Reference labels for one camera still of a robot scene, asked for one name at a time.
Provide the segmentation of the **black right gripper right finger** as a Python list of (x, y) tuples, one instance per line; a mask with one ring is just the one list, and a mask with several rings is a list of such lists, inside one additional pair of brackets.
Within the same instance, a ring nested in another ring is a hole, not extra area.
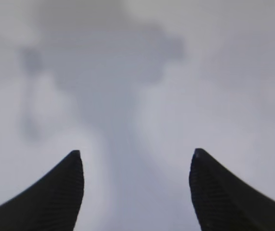
[(189, 186), (203, 231), (275, 231), (275, 201), (246, 184), (202, 148), (194, 151)]

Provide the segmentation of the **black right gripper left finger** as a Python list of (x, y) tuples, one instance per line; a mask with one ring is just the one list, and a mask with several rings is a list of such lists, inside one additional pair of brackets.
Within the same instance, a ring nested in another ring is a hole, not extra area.
[(0, 205), (0, 231), (72, 231), (84, 196), (78, 150), (32, 186)]

